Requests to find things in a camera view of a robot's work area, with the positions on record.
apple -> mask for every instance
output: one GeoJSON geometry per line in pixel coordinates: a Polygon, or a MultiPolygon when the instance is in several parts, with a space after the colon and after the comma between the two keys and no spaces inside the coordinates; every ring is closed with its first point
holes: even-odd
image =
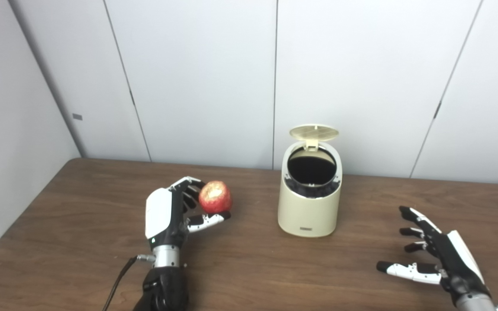
{"type": "Polygon", "coordinates": [[[199,203],[208,214],[229,211],[232,208],[230,190],[223,181],[210,181],[201,189],[199,203]]]}

beige trash can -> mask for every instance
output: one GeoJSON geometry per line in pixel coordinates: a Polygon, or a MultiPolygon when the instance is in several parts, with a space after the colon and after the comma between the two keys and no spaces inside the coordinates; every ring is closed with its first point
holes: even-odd
{"type": "Polygon", "coordinates": [[[289,134],[300,140],[286,151],[278,203],[279,226],[289,234],[317,238],[334,232],[342,187],[338,152],[324,143],[338,131],[306,124],[289,134]]]}

wooden table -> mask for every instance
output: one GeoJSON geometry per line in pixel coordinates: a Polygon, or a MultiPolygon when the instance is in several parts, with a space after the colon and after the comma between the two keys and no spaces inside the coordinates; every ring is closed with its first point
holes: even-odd
{"type": "MultiPolygon", "coordinates": [[[[403,252],[414,240],[398,233],[399,205],[458,229],[498,302],[498,185],[346,175],[336,231],[298,238],[277,224],[278,171],[75,159],[0,239],[0,310],[100,310],[126,260],[150,251],[146,197],[185,175],[225,181],[235,203],[182,249],[192,310],[453,309],[440,287],[377,272],[377,260],[435,262],[403,252]]],[[[134,264],[110,311],[132,310],[149,269],[134,264]]]]}

trash can lid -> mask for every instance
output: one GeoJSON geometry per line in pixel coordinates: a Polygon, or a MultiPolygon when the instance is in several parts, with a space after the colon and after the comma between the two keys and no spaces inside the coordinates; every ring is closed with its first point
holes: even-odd
{"type": "Polygon", "coordinates": [[[309,151],[318,150],[318,142],[333,140],[339,132],[330,126],[321,124],[303,124],[292,128],[289,134],[297,139],[306,142],[306,149],[309,151]]]}

